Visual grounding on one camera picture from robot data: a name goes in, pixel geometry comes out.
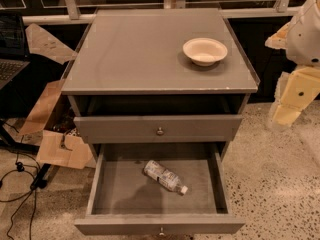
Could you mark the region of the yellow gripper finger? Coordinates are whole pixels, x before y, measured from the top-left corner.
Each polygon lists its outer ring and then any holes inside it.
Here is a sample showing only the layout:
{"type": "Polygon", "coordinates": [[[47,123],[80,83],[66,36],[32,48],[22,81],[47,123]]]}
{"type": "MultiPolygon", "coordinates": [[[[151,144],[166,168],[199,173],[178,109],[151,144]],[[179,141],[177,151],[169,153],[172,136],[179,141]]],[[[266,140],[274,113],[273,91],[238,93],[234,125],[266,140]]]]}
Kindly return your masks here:
{"type": "Polygon", "coordinates": [[[271,122],[290,127],[319,94],[319,67],[298,65],[291,73],[283,72],[270,110],[271,122]]]}
{"type": "Polygon", "coordinates": [[[287,49],[287,34],[288,34],[289,24],[283,25],[276,33],[271,35],[265,41],[265,46],[271,49],[287,49]]]}

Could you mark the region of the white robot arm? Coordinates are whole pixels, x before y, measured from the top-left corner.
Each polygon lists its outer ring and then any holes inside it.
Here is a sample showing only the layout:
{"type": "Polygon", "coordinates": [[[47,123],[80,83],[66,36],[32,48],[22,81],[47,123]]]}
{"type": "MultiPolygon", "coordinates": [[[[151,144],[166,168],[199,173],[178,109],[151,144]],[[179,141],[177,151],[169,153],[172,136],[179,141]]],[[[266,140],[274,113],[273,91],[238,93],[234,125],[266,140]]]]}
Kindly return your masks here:
{"type": "Polygon", "coordinates": [[[270,110],[273,125],[290,127],[320,94],[320,0],[306,0],[265,45],[284,49],[287,59],[296,64],[293,72],[278,79],[270,110]]]}

